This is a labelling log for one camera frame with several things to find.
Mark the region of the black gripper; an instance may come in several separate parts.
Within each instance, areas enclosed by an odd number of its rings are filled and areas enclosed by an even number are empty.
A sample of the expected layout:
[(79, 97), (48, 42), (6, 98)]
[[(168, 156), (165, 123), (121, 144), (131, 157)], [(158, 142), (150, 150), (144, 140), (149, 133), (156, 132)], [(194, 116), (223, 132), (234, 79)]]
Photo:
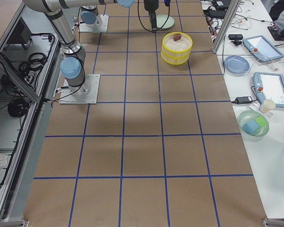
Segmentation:
[(151, 23), (151, 31), (157, 31), (157, 18), (156, 18), (156, 10), (159, 8), (158, 0), (144, 0), (144, 9), (149, 13), (150, 23)]

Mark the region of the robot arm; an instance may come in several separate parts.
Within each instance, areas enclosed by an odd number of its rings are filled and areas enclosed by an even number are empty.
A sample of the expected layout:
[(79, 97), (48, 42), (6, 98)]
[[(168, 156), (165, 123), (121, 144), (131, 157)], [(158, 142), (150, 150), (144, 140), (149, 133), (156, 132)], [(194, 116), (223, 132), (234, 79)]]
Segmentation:
[(86, 76), (84, 71), (84, 61), (86, 51), (77, 41), (74, 32), (67, 23), (66, 17), (63, 14), (64, 9), (74, 7), (97, 7), (98, 5), (119, 4), (124, 8), (129, 8), (134, 4), (133, 0), (25, 0), (23, 3), (31, 10), (44, 13), (51, 23), (54, 31), (57, 33), (60, 42), (62, 43), (62, 51), (66, 55), (66, 59), (60, 64), (70, 66), (69, 60), (78, 64), (78, 73), (71, 74), (73, 78), (67, 77), (64, 72), (63, 75), (68, 82), (70, 94), (86, 95), (90, 92), (87, 87)]
[(77, 20), (76, 25), (78, 26), (80, 24), (86, 24), (87, 27), (95, 28), (102, 25), (102, 19), (96, 5), (80, 7)]

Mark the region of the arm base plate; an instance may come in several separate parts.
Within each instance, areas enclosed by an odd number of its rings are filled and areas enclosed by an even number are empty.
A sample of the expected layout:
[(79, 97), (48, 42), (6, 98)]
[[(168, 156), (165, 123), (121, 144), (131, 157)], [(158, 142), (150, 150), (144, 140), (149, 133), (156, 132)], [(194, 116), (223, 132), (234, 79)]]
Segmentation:
[(80, 33), (106, 33), (109, 15), (86, 15), (80, 22)]
[(59, 104), (62, 105), (96, 105), (98, 99), (98, 89), (100, 84), (100, 74), (86, 74), (85, 83), (81, 88), (70, 87), (67, 80), (64, 80), (64, 87), (61, 91), (62, 98), (59, 99)]

